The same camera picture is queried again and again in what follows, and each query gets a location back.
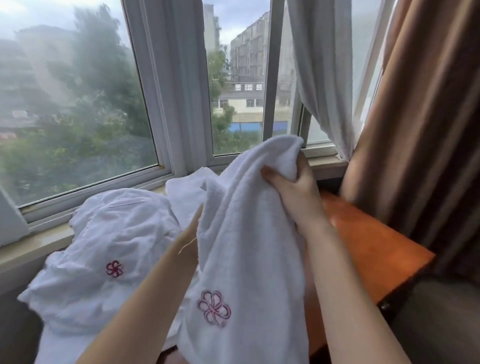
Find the flower embroidery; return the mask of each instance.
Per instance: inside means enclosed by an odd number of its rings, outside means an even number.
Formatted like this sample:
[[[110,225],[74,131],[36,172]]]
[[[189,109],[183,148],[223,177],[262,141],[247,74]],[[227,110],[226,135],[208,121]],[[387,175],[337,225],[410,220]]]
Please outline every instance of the flower embroidery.
[[[203,291],[202,298],[197,301],[197,307],[204,312],[205,320],[210,325],[224,328],[230,318],[230,307],[223,303],[222,294],[219,291]]]
[[[113,262],[107,264],[107,274],[113,278],[123,274],[122,265],[118,260],[114,260]]]

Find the orange table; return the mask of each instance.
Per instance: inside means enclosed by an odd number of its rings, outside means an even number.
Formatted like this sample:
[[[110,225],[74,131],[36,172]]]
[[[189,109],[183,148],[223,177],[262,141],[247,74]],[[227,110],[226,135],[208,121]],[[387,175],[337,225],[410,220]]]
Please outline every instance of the orange table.
[[[363,286],[376,304],[434,258],[429,250],[340,197],[328,192],[321,192],[321,196],[331,223],[350,251]],[[326,337],[308,252],[305,278],[305,319],[309,351],[313,355],[326,344]]]

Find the pile of white laundry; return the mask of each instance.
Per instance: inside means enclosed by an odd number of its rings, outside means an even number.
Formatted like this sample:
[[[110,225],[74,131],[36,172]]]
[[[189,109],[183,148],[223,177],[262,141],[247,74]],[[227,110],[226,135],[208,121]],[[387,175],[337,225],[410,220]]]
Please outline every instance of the pile of white laundry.
[[[295,179],[301,144],[269,139],[219,176],[202,168],[169,180],[167,196],[120,189],[86,200],[72,244],[19,296],[45,324],[36,364],[75,363],[201,203],[199,265],[164,349],[177,345],[190,364],[307,363],[303,240],[259,173],[266,164]]]

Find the curtain fold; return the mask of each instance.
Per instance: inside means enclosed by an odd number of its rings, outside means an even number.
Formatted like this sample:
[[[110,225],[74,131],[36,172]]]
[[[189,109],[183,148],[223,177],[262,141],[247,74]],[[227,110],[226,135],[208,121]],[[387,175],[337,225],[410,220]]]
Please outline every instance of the curtain fold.
[[[399,0],[343,197],[480,279],[480,2]]]
[[[288,0],[300,98],[350,160],[352,127],[351,0]]]

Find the person's right hand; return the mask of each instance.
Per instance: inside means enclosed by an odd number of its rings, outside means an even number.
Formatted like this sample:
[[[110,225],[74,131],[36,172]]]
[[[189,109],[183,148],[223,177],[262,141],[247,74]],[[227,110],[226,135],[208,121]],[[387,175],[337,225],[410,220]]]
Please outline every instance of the person's right hand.
[[[291,182],[269,166],[260,169],[262,177],[280,193],[283,205],[297,224],[300,235],[306,238],[311,226],[326,220],[317,181],[305,155],[297,158],[297,180]]]

